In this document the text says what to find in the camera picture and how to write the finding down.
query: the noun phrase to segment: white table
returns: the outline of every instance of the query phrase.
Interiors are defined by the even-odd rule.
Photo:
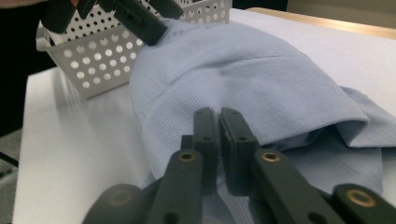
[[[285,39],[396,117],[396,40],[234,9],[231,20]],[[152,175],[128,86],[86,101],[60,69],[30,76],[20,165],[14,224],[81,223],[108,187],[145,186]],[[396,205],[396,158],[384,169],[384,197]]]

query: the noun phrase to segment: white plastic basket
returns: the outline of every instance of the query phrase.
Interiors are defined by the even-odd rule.
[[[182,21],[228,22],[232,0],[177,0],[184,14]],[[146,1],[152,13],[158,14]],[[91,98],[129,82],[134,60],[143,42],[113,17],[95,6],[86,20],[76,13],[65,34],[57,35],[40,26],[38,50],[47,51],[61,67],[77,91]]]

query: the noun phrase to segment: robotic hand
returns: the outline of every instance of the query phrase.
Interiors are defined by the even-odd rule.
[[[50,31],[61,34],[76,10],[85,19],[95,3],[105,12],[115,11],[114,17],[150,46],[155,45],[166,31],[167,27],[138,0],[80,0],[77,8],[70,0],[50,0],[41,21]],[[149,0],[148,3],[165,18],[178,19],[183,14],[174,0]]]

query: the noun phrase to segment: brass screw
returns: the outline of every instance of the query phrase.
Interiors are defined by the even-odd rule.
[[[190,153],[190,152],[184,152],[184,153],[181,153],[178,156],[178,159],[181,160],[181,161],[185,161],[185,162],[194,161],[195,160],[195,155],[193,153]]]
[[[279,156],[272,152],[264,152],[262,153],[262,159],[265,161],[280,161]]]
[[[346,196],[353,203],[360,205],[362,207],[375,207],[375,199],[368,193],[361,191],[359,189],[349,189],[346,191]]]
[[[127,189],[118,189],[113,194],[111,194],[108,202],[112,206],[122,206],[128,203],[132,198],[131,192]]]

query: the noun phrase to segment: blue fabric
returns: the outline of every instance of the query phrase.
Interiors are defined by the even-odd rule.
[[[179,150],[181,135],[192,134],[195,110],[230,107],[261,145],[283,150],[312,185],[329,192],[348,182],[381,191],[380,148],[396,146],[396,118],[358,91],[338,87],[281,39],[237,24],[165,22],[168,31],[141,50],[130,82],[155,177]],[[339,136],[312,145],[331,125]],[[225,195],[221,185],[219,191]],[[244,199],[224,201],[232,211],[246,208]]]

